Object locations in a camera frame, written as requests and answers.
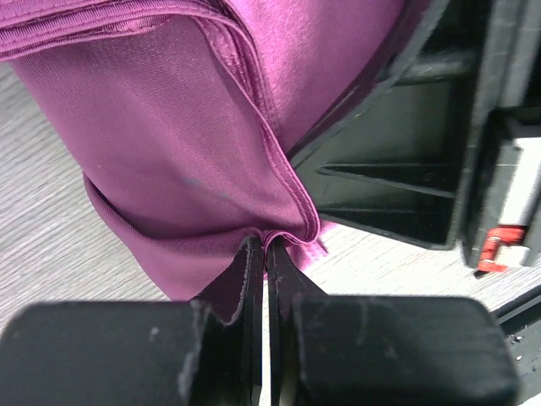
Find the magenta cloth napkin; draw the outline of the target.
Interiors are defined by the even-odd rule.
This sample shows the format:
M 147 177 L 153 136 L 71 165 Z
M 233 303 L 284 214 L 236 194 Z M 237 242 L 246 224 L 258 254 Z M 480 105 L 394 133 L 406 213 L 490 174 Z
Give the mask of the magenta cloth napkin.
M 325 254 L 286 154 L 421 2 L 4 1 L 1 58 L 80 165 L 107 226 L 171 299 L 249 235 Z

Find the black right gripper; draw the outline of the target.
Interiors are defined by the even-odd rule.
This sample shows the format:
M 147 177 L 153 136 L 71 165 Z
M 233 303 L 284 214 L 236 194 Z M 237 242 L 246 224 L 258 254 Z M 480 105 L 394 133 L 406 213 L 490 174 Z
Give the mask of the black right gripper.
M 292 149 L 323 221 L 449 250 L 465 204 L 468 149 L 476 162 L 462 227 L 466 265 L 476 273 L 533 266 L 540 3 L 496 1 L 489 16 L 490 8 L 402 3 L 369 63 Z

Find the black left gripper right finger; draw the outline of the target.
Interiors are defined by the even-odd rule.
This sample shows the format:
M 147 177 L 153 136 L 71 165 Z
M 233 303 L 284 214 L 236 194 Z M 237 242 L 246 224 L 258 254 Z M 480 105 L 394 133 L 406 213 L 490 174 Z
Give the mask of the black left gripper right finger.
M 500 326 L 466 297 L 325 293 L 267 251 L 274 405 L 513 405 Z

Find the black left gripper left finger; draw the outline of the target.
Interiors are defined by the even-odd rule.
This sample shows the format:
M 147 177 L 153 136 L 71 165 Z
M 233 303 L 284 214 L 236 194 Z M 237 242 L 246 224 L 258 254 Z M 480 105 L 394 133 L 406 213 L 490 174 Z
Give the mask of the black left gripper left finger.
M 1 337 L 4 405 L 256 405 L 264 253 L 244 239 L 187 302 L 57 302 Z

